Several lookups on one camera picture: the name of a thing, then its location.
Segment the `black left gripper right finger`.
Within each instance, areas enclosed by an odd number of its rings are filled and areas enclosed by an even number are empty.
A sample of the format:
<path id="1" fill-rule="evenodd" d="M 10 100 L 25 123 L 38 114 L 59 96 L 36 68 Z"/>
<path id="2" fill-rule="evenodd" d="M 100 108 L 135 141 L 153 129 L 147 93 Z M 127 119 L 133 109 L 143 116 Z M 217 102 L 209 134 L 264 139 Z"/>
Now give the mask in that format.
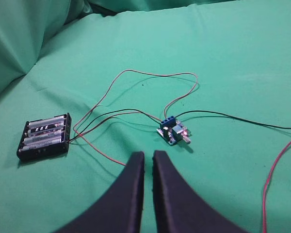
<path id="1" fill-rule="evenodd" d="M 199 197 L 163 150 L 153 156 L 153 201 L 159 233 L 245 232 Z"/>

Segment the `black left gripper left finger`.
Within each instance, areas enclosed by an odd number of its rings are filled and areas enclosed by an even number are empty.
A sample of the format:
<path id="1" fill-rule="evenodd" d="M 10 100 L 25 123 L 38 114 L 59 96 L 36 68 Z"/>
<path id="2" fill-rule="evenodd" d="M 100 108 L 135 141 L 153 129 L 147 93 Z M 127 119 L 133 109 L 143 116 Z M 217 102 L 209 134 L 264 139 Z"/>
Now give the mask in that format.
<path id="1" fill-rule="evenodd" d="M 109 189 L 85 212 L 58 233 L 139 233 L 144 201 L 144 163 L 133 152 Z"/>

